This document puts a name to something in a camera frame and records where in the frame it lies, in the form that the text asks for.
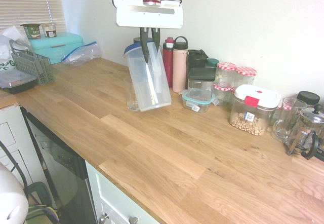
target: plastic bag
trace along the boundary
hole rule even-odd
[[[9,40],[21,41],[30,45],[25,33],[18,30],[14,25],[0,32],[0,71],[15,68],[14,60],[11,56],[12,50]],[[16,50],[26,50],[26,47],[15,45]]]
[[[89,43],[74,49],[66,55],[61,61],[70,66],[78,66],[94,58],[100,58],[102,50],[97,42]]]

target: clear plastic jug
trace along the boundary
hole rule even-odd
[[[140,43],[134,43],[125,49],[140,111],[171,105],[171,95],[160,50],[155,43],[147,43],[148,62],[145,62]]]

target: dishwasher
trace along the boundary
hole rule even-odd
[[[50,189],[74,224],[96,224],[85,160],[31,113],[25,113]]]

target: window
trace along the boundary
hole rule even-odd
[[[66,31],[61,0],[0,0],[0,31],[25,23],[56,23],[56,30]]]

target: teal lid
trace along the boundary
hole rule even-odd
[[[183,100],[192,101],[192,102],[195,102],[195,103],[200,104],[200,105],[209,105],[215,100],[215,94],[214,93],[212,94],[212,98],[209,101],[199,101],[199,100],[196,100],[196,99],[192,99],[192,98],[187,97],[187,94],[188,94],[187,91],[182,94],[182,99]]]
[[[217,67],[217,64],[219,63],[219,60],[218,59],[215,59],[215,58],[209,58],[207,59],[207,65],[209,67]]]

